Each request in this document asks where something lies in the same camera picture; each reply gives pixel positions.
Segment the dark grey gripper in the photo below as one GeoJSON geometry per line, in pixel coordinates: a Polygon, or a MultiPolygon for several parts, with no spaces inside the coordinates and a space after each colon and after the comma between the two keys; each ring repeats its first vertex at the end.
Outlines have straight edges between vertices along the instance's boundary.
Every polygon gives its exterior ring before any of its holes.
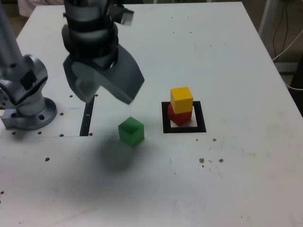
{"type": "Polygon", "coordinates": [[[130,104],[144,83],[135,59],[121,45],[117,46],[117,60],[115,55],[90,59],[68,55],[63,68],[71,90],[85,103],[103,87],[118,100],[130,104]]]}

